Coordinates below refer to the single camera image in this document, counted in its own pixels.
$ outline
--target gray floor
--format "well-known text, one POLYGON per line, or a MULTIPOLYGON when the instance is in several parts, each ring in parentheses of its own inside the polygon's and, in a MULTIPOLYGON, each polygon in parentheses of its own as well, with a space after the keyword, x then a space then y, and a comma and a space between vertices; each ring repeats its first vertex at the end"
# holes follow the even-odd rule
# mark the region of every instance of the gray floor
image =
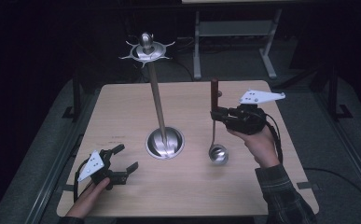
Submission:
MULTIPOLYGON (((210 81, 212 77, 222 81, 263 79, 274 86, 301 72, 288 69, 297 40, 275 40, 270 57, 278 78, 269 79, 257 51, 263 41, 236 40, 236 45, 230 49, 202 54, 201 81, 210 81)), ((179 52, 172 61, 156 63, 156 69, 159 82, 192 81, 189 73, 193 71, 192 53, 179 52)), ((361 159, 361 104, 352 87, 340 79, 338 104, 346 105, 354 118, 333 122, 326 112, 327 92, 311 92, 308 88, 311 78, 281 90, 286 98, 277 102, 301 163, 304 167, 335 172, 361 188, 361 178, 348 152, 349 148, 354 148, 361 159)), ((73 103, 72 84, 69 82, 63 87, 0 205, 0 223, 58 221, 56 206, 73 158, 62 161, 64 169, 59 166, 62 163, 55 161, 58 155, 70 152, 84 133, 98 96, 99 90, 95 94, 83 93, 82 115, 78 122, 72 122, 62 119, 66 107, 73 103)), ((361 192, 331 173, 305 172, 320 206, 319 223, 361 223, 361 192)), ((113 218, 87 218, 87 223, 113 221, 113 218)), ((264 223, 265 218, 256 217, 255 221, 264 223)))

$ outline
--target metal pole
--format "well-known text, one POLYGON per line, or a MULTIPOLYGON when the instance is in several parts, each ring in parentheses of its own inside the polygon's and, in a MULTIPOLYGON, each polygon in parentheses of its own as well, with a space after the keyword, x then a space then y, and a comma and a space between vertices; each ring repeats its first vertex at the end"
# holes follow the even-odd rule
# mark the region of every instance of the metal pole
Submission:
POLYGON ((165 148, 168 146, 168 141, 166 138, 165 123, 163 122, 162 114, 162 105, 160 104, 160 90, 158 88, 157 74, 155 71, 154 63, 148 63, 148 73, 150 74, 150 84, 151 90, 153 91, 154 104, 157 111, 158 123, 160 125, 160 134, 162 135, 162 143, 165 145, 165 148))

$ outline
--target white bracket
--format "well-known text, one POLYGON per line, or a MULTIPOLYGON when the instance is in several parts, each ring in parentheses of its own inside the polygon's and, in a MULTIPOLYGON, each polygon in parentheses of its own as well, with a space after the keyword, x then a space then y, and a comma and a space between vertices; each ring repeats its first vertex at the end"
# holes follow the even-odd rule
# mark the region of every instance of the white bracket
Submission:
POLYGON ((104 167, 104 162, 102 161, 101 156, 97 150, 94 150, 92 154, 90 154, 90 158, 85 165, 84 169, 81 172, 80 177, 78 178, 78 182, 87 178, 90 175, 95 174, 98 170, 104 167))
POLYGON ((239 100, 239 103, 243 105, 256 105, 261 103, 266 103, 269 101, 281 100, 285 98, 285 93, 273 93, 268 91, 247 91, 242 98, 239 100))

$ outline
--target person's left hand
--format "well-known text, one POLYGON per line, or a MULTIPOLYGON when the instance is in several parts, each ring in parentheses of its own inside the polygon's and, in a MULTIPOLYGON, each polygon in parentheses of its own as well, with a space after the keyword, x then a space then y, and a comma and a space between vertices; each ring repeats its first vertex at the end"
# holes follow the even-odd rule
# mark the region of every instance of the person's left hand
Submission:
POLYGON ((98 185, 90 184, 83 193, 79 196, 78 200, 73 204, 70 210, 67 212, 67 217, 84 218, 88 215, 95 205, 99 195, 104 188, 110 183, 110 179, 107 177, 102 180, 98 185))

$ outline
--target person's right hand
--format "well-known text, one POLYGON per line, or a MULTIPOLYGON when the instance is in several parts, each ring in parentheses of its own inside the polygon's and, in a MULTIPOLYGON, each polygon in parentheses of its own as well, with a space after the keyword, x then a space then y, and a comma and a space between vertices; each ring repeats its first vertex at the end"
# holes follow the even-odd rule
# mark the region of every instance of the person's right hand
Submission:
POLYGON ((230 129, 227 131, 244 140, 244 144, 249 148, 261 168, 272 167, 280 163, 276 155, 273 136, 267 126, 261 132, 251 135, 230 129))

